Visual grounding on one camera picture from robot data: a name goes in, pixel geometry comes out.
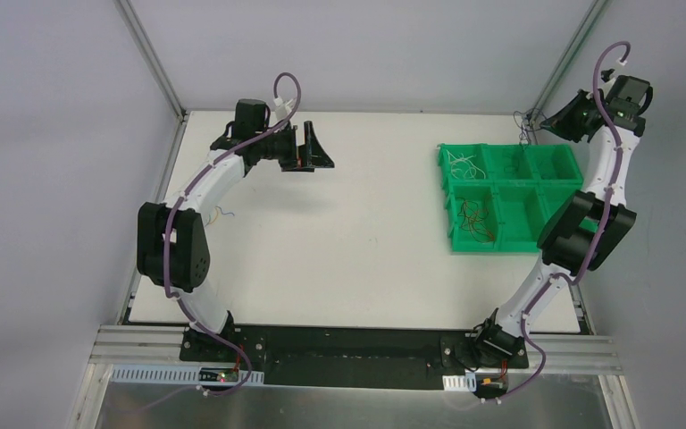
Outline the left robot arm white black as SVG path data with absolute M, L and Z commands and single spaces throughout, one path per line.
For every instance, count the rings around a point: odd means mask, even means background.
M 262 161 L 275 161 L 282 172 L 314 172 L 335 163 L 325 152 L 312 122 L 303 124 L 303 143 L 291 120 L 300 99 L 264 101 L 243 98 L 233 121 L 214 140 L 205 160 L 184 185 L 162 202 L 138 210 L 137 270 L 175 301 L 189 327 L 205 334 L 202 348 L 215 361 L 230 359 L 237 338 L 225 330 L 230 311 L 208 284 L 211 255 L 205 227 L 227 192 Z

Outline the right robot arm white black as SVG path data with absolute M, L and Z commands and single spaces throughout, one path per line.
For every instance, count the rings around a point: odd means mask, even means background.
M 626 202 L 631 157 L 644 134 L 655 90 L 628 75 L 598 78 L 540 127 L 561 139 L 586 140 L 590 160 L 573 191 L 543 227 L 540 255 L 522 285 L 469 334 L 472 366 L 526 367 L 533 323 L 555 295 L 598 269 L 636 222 Z

